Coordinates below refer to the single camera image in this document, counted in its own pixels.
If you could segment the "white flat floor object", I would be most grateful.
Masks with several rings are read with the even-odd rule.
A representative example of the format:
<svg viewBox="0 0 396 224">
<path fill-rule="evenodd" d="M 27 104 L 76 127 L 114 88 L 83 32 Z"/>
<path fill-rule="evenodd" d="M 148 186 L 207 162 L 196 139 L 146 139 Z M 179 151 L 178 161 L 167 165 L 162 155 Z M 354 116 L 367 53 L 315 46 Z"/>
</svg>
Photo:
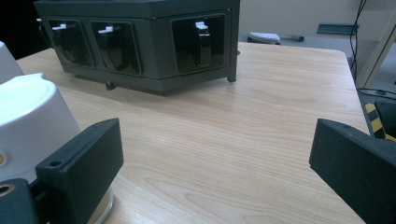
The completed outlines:
<svg viewBox="0 0 396 224">
<path fill-rule="evenodd" d="M 282 39 L 304 42 L 304 37 L 301 35 L 278 35 L 273 33 L 258 33 L 258 32 L 247 33 L 248 42 L 280 45 Z"/>
</svg>

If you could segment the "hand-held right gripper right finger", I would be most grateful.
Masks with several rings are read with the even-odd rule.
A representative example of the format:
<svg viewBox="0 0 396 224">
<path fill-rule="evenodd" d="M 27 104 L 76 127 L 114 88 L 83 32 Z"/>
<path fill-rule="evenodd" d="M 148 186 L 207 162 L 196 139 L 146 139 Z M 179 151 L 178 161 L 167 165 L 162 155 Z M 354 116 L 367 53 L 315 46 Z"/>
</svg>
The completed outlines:
<svg viewBox="0 0 396 224">
<path fill-rule="evenodd" d="M 396 224 L 396 143 L 319 119 L 309 164 L 366 224 Z"/>
</svg>

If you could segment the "black curtain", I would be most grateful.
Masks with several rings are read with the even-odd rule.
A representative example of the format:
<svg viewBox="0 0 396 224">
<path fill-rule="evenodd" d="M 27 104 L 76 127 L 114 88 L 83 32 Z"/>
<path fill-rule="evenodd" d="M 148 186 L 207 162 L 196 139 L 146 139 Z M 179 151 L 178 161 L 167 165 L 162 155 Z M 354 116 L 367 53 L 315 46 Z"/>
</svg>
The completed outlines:
<svg viewBox="0 0 396 224">
<path fill-rule="evenodd" d="M 49 47 L 39 32 L 34 1 L 0 0 L 0 41 L 16 60 Z"/>
</svg>

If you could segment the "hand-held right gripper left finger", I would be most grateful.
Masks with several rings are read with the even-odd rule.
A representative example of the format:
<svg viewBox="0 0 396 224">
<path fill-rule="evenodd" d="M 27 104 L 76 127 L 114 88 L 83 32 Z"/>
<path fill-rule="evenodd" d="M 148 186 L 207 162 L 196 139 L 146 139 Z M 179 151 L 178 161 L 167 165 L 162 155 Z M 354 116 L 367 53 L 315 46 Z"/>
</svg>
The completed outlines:
<svg viewBox="0 0 396 224">
<path fill-rule="evenodd" d="M 50 224 L 87 224 L 123 165 L 120 121 L 97 122 L 35 167 Z"/>
</svg>

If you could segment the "black stand base striped edge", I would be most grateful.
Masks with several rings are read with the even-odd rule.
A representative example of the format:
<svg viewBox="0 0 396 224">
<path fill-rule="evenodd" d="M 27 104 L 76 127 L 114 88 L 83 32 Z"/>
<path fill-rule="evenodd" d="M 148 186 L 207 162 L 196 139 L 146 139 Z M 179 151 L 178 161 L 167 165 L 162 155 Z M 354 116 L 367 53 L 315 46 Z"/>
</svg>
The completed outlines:
<svg viewBox="0 0 396 224">
<path fill-rule="evenodd" d="M 396 142 L 396 104 L 375 102 L 364 108 L 374 137 Z"/>
</svg>

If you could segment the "black corner spice rack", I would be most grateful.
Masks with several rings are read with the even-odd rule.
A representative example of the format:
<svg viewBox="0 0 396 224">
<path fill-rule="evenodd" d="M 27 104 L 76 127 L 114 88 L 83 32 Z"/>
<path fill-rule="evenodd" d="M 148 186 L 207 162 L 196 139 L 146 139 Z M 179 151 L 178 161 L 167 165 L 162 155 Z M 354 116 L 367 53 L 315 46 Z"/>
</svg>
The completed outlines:
<svg viewBox="0 0 396 224">
<path fill-rule="evenodd" d="M 65 72 L 171 91 L 236 80 L 241 0 L 38 0 L 40 30 Z"/>
</svg>

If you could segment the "dark green bar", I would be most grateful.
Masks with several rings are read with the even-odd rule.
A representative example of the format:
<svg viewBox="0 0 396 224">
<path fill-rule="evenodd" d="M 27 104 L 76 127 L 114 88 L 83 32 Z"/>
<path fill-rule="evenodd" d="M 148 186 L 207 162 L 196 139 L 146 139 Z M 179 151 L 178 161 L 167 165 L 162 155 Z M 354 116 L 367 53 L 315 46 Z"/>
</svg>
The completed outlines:
<svg viewBox="0 0 396 224">
<path fill-rule="evenodd" d="M 320 23 L 317 33 L 325 35 L 354 35 L 359 26 L 354 23 Z"/>
</svg>

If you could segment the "white-lid jar pale spice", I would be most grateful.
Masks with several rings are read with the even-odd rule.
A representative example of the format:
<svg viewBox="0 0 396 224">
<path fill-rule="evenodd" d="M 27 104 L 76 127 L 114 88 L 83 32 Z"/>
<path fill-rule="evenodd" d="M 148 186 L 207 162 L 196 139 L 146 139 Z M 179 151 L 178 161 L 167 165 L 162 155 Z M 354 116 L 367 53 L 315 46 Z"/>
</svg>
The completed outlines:
<svg viewBox="0 0 396 224">
<path fill-rule="evenodd" d="M 0 224 L 50 224 L 49 196 L 35 167 L 82 131 L 43 75 L 0 85 Z M 112 205 L 109 187 L 87 224 L 102 224 Z"/>
</svg>

